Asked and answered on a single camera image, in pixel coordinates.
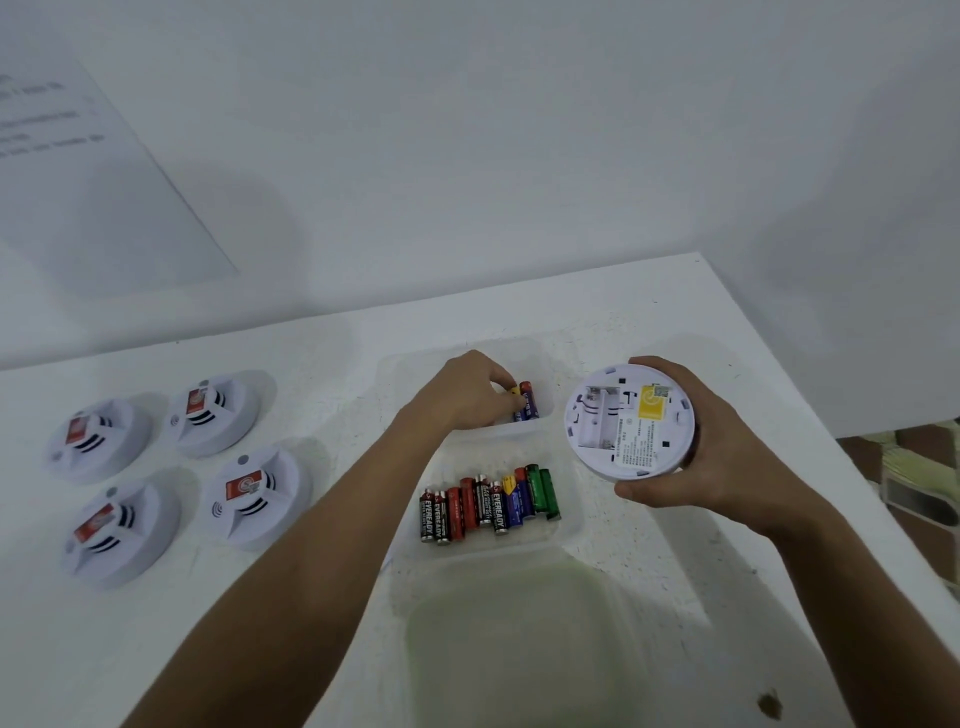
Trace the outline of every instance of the forearm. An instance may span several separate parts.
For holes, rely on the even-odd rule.
[[[300,726],[347,652],[404,508],[447,430],[408,405],[224,593],[126,728]]]
[[[960,666],[847,521],[819,510],[774,543],[854,721],[955,725]]]

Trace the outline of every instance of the vent slot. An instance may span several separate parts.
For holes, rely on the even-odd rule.
[[[213,398],[213,401],[215,401],[221,407],[226,407],[227,396],[219,390],[215,390],[215,392],[216,392],[216,397]],[[195,415],[187,416],[186,419],[189,420],[190,423],[193,425],[206,425],[207,423],[212,423],[214,420],[216,420],[217,416],[213,414],[210,410],[205,409],[203,412],[198,412]]]

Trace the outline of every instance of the white smoke detector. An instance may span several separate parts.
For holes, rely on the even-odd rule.
[[[171,402],[166,437],[185,457],[212,455],[246,435],[259,409],[256,393],[239,379],[204,379]]]
[[[116,475],[147,447],[150,416],[126,400],[103,400],[60,425],[43,451],[48,471],[88,485]]]
[[[639,364],[600,369],[577,385],[564,413],[566,440],[608,480],[640,480],[680,467],[693,445],[690,400],[669,376]]]
[[[90,501],[63,545],[67,573],[99,589],[139,576],[162,554],[180,523],[180,502],[149,480],[111,486]]]
[[[289,451],[269,446],[231,459],[204,486],[200,518],[228,544],[259,551],[310,502],[310,473]]]

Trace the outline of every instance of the red label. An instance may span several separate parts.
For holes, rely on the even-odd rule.
[[[206,387],[203,389],[191,389],[186,398],[186,413],[192,415],[194,412],[201,412],[204,409],[206,401]]]
[[[245,496],[247,493],[256,493],[260,490],[263,481],[263,471],[254,471],[227,483],[227,500]]]
[[[67,445],[79,443],[86,437],[86,421],[89,419],[89,417],[75,417],[70,421],[70,425],[66,429]]]
[[[109,503],[88,518],[84,524],[73,532],[77,541],[85,544],[89,538],[113,520],[113,506]]]

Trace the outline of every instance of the green battery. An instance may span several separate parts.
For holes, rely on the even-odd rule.
[[[557,504],[557,494],[553,490],[553,478],[547,469],[540,471],[540,483],[543,485],[543,494],[546,496],[546,519],[559,521],[560,506]]]
[[[527,482],[530,483],[530,490],[534,494],[534,511],[546,513],[546,493],[543,491],[543,481],[540,479],[540,466],[536,463],[527,466]]]

